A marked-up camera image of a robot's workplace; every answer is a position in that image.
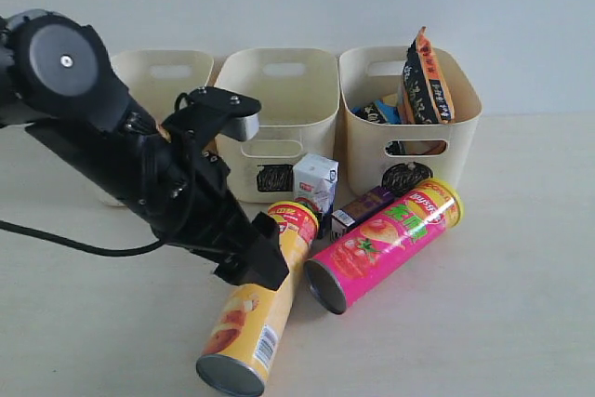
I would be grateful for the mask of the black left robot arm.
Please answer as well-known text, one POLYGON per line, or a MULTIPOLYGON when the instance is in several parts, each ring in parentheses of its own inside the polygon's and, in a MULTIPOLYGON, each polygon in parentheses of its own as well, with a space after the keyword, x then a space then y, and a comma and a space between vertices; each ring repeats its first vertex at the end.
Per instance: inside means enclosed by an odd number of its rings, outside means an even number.
POLYGON ((289 269, 280 230, 265 213, 246 215, 230 170, 207 146, 217 135, 254 137, 256 99, 212 86, 179 94, 155 120, 115 74, 96 31, 59 13, 27 10, 1 21, 1 124, 24 130, 151 228, 153 244, 107 249, 3 223, 2 229, 123 258, 163 245, 216 264, 231 285, 281 286, 289 269))

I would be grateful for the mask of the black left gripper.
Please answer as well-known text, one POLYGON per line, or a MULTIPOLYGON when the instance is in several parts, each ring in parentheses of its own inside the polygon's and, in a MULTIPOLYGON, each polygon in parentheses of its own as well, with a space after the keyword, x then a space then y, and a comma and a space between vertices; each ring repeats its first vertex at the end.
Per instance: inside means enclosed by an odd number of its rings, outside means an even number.
POLYGON ((137 113, 129 115, 125 131, 139 140, 138 205, 156 237, 126 256, 173 245, 217 263, 214 274, 230 285, 279 289, 289 273, 279 224, 264 212, 252 220, 245 215, 229 190, 223 160, 197 150, 189 135, 171 135, 137 113))

